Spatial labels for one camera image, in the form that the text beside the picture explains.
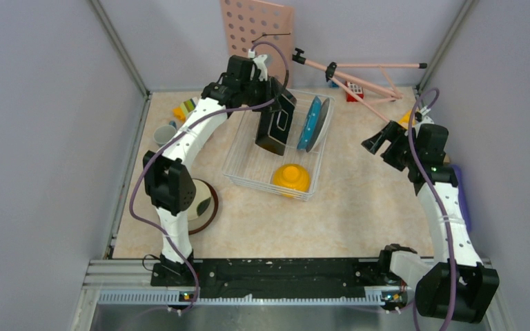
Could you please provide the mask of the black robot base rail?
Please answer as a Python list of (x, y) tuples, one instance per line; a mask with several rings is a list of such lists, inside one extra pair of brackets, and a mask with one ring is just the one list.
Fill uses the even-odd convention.
[(386, 287), (384, 298), (407, 290), (377, 259), (195, 259), (191, 266), (153, 266), (152, 286), (199, 290), (202, 299), (363, 299)]

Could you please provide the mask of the round white patterned plate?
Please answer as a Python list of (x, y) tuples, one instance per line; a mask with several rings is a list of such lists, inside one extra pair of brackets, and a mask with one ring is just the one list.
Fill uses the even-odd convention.
[(328, 111), (329, 111), (329, 106), (330, 106), (330, 99), (329, 98), (327, 98), (325, 100), (321, 99), (321, 101), (322, 101), (322, 110), (321, 110), (321, 115), (320, 115), (320, 121), (318, 122), (318, 125), (317, 125), (317, 128), (319, 129), (319, 136), (318, 136), (317, 141), (315, 142), (314, 148), (315, 148), (317, 142), (320, 140), (320, 138), (322, 136), (322, 130), (323, 130), (326, 118), (328, 116)]

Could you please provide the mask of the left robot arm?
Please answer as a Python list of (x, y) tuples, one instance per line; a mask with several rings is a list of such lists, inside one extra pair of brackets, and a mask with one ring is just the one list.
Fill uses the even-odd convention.
[(250, 52), (233, 55), (216, 82), (202, 91), (195, 107), (175, 136), (157, 152), (144, 156), (144, 184), (160, 219), (164, 246), (160, 263), (177, 285), (191, 281), (193, 249), (188, 234), (188, 209), (196, 195), (189, 169), (208, 138), (234, 112), (259, 112), (269, 127), (281, 130), (289, 125), (295, 97), (268, 74), (269, 57)]

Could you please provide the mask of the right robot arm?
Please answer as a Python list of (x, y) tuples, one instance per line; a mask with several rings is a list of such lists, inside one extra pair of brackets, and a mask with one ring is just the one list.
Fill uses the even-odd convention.
[(380, 253), (377, 275), (386, 284), (400, 279), (411, 287), (423, 317), (479, 323), (500, 285), (498, 272), (485, 267), (475, 251), (462, 212), (460, 182), (444, 163), (449, 131), (433, 123), (411, 131), (390, 121), (362, 146), (375, 154), (386, 141), (384, 162), (408, 170), (408, 179), (428, 220), (433, 265), (414, 249), (387, 245)]

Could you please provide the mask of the square floral plate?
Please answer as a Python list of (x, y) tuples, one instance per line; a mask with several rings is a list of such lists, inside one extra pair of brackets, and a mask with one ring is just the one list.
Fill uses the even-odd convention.
[(279, 98), (279, 105), (274, 112), (261, 113), (255, 144), (273, 154), (283, 156), (293, 122), (293, 114), (297, 99), (285, 90)]

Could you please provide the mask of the teal polka dot plate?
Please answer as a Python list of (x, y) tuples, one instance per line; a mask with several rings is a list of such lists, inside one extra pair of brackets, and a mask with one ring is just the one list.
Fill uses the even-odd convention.
[(298, 150), (305, 150), (310, 152), (315, 145), (319, 136), (319, 129), (317, 128), (320, 121), (322, 110), (322, 101), (318, 96), (315, 96), (310, 104), (306, 119), (300, 133), (299, 141), (297, 143)]

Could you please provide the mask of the yellow ribbed bowl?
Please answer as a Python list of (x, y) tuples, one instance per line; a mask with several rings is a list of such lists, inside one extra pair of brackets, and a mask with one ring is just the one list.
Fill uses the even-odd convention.
[(311, 177), (308, 170), (296, 163), (282, 165), (273, 174), (272, 184), (289, 190), (307, 192)]

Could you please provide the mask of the cream bowl with brown rim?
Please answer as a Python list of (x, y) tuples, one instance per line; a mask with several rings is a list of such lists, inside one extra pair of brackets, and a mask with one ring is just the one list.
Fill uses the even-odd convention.
[(205, 230), (216, 219), (219, 210), (219, 197), (216, 189), (201, 179), (193, 179), (193, 182), (196, 194), (188, 209), (189, 235)]

